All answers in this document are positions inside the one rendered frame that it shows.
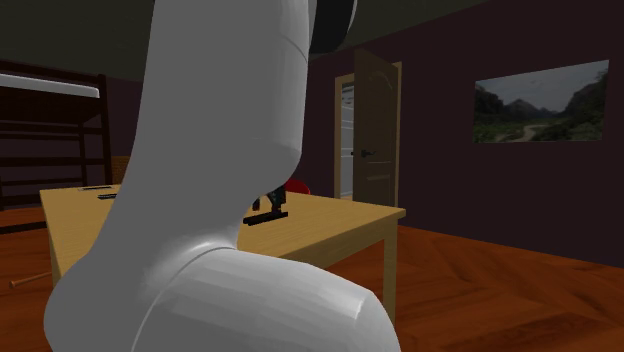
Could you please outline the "light wooden table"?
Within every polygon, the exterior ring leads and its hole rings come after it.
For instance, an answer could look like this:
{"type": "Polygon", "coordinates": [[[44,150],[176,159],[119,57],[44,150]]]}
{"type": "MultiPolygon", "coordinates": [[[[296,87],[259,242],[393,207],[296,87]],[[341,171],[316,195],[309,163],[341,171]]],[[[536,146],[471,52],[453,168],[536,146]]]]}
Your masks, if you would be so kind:
{"type": "MultiPolygon", "coordinates": [[[[49,232],[52,282],[93,245],[113,201],[101,194],[117,185],[47,189],[40,199],[49,232]]],[[[289,216],[254,226],[243,225],[238,248],[252,253],[306,262],[326,269],[380,241],[384,243],[383,305],[396,314],[397,223],[401,208],[289,192],[283,209],[289,216]]]]}

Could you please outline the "brown wooden door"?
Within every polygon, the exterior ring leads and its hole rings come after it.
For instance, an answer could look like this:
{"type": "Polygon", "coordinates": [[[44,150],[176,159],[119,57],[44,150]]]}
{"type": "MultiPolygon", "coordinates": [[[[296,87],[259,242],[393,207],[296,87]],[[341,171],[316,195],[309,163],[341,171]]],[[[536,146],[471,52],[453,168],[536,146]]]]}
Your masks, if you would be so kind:
{"type": "Polygon", "coordinates": [[[396,207],[402,63],[354,51],[354,70],[334,80],[333,196],[396,207]]]}

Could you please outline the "dark wooden bunk bed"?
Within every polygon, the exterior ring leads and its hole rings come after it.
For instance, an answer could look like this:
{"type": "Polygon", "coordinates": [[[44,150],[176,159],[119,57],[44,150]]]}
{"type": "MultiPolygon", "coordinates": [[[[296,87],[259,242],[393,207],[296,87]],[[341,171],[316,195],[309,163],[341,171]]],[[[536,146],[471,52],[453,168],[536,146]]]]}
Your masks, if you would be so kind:
{"type": "Polygon", "coordinates": [[[0,175],[0,212],[40,204],[37,193],[6,195],[6,187],[79,183],[88,189],[87,168],[103,167],[112,176],[107,77],[0,59],[0,141],[71,141],[77,156],[0,156],[0,168],[78,166],[79,177],[4,180],[0,175]]]}

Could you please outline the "wooden baseball bat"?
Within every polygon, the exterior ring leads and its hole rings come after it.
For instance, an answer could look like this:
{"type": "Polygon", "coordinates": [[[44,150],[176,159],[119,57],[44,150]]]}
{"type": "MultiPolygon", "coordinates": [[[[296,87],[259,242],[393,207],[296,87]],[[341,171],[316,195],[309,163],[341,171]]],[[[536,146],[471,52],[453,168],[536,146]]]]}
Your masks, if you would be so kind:
{"type": "Polygon", "coordinates": [[[22,278],[22,279],[18,279],[18,280],[11,280],[8,283],[8,287],[10,289],[14,289],[14,288],[16,288],[18,286],[22,286],[22,285],[25,285],[27,283],[31,283],[33,281],[37,281],[37,280],[49,277],[51,275],[52,275],[51,272],[44,272],[44,273],[40,273],[40,274],[37,274],[37,275],[34,275],[34,276],[30,276],[30,277],[27,277],[27,278],[22,278]]]}

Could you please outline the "landscape wall picture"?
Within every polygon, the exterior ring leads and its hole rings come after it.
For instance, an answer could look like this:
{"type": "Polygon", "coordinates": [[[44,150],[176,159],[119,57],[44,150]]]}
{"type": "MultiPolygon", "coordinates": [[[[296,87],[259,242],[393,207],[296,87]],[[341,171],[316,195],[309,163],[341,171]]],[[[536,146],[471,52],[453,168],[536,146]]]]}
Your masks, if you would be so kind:
{"type": "Polygon", "coordinates": [[[600,60],[477,81],[472,141],[600,141],[608,70],[600,60]]]}

